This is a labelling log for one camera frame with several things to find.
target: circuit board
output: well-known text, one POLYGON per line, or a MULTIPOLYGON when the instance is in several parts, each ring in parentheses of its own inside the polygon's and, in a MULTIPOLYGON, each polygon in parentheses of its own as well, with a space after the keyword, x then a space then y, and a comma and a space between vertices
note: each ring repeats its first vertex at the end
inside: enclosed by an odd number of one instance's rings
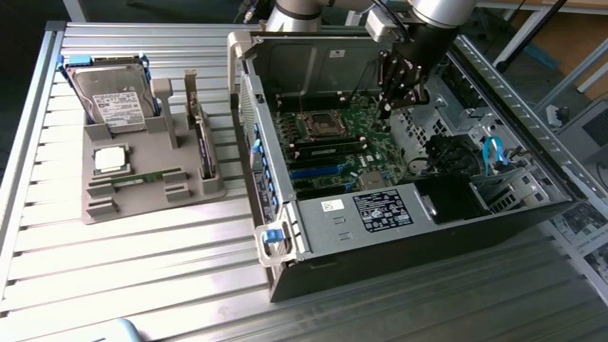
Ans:
POLYGON ((163 180, 163 175, 171 172, 179 172, 181 168, 173 168, 163 171, 155 171, 149 173, 140 173, 139 175, 128 175, 115 178, 104 178, 103 180, 93 181, 89 183, 91 186, 104 185, 111 183, 113 187, 124 187, 128 185, 135 185, 140 183, 152 183, 163 180))
POLYGON ((365 96, 356 96, 345 109, 275 115, 299 199, 392 186, 405 176, 404 151, 376 117, 377 106, 365 96))

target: slotted metal table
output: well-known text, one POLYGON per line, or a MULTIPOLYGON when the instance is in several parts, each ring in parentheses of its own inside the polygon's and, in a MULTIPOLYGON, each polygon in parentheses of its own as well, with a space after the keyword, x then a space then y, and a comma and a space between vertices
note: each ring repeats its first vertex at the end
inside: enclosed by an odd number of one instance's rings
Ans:
POLYGON ((227 35, 243 25, 49 23, 0 192, 0 340, 93 341, 128 318, 147 341, 605 341, 608 310, 539 229, 396 274, 268 302, 236 148, 227 35), (57 54, 132 56, 184 69, 211 116, 229 188, 212 204, 81 224, 81 125, 57 54))

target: warning label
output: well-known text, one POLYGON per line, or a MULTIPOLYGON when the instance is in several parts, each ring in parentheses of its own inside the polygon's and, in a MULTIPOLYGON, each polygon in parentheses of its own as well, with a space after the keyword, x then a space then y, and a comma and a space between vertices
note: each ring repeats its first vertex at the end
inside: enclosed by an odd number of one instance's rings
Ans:
POLYGON ((371 233, 413 224, 397 190, 355 196, 365 230, 371 233))
POLYGON ((144 123, 137 93, 116 93, 93 95, 95 105, 104 122, 109 127, 135 125, 144 123))

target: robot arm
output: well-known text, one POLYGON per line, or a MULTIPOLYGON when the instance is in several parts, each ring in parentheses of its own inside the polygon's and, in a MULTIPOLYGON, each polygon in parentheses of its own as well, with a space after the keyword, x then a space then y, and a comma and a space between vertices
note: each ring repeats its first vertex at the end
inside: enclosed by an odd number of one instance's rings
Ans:
POLYGON ((413 0, 412 11, 404 13, 392 13, 380 1, 373 2, 377 6, 365 23, 372 38, 380 41, 391 32, 400 36, 392 50, 380 51, 380 118, 385 119, 391 110, 428 103, 428 74, 445 55, 477 0, 413 0))
POLYGON ((365 28, 376 41, 397 41, 380 51, 380 118, 391 110, 428 103, 424 83, 468 20, 477 0, 409 0, 412 10, 392 12, 383 0, 276 0, 268 31, 317 31, 324 6, 364 11, 372 4, 365 28))

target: gray plastic holder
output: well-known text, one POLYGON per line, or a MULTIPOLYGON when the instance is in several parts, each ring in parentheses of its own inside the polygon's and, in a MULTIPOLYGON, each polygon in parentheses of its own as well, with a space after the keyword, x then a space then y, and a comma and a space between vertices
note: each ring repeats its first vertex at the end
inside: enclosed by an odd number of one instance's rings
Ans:
MULTIPOLYGON (((81 220, 85 224, 204 203, 227 194, 215 153, 215 178, 204 180, 201 177, 200 146, 188 114, 171 114, 171 82, 152 80, 152 85, 155 91, 161 91, 160 95, 153 93, 161 111, 160 116, 145 118, 145 130, 111 134, 105 124, 84 126, 81 220), (127 169, 95 175, 95 150, 113 146, 124 146, 127 169), (131 184, 117 181, 119 187, 112 183, 100 184, 107 179, 164 170, 171 172, 156 181, 132 178, 131 184)), ((215 151, 213 141, 208 145, 215 151)))

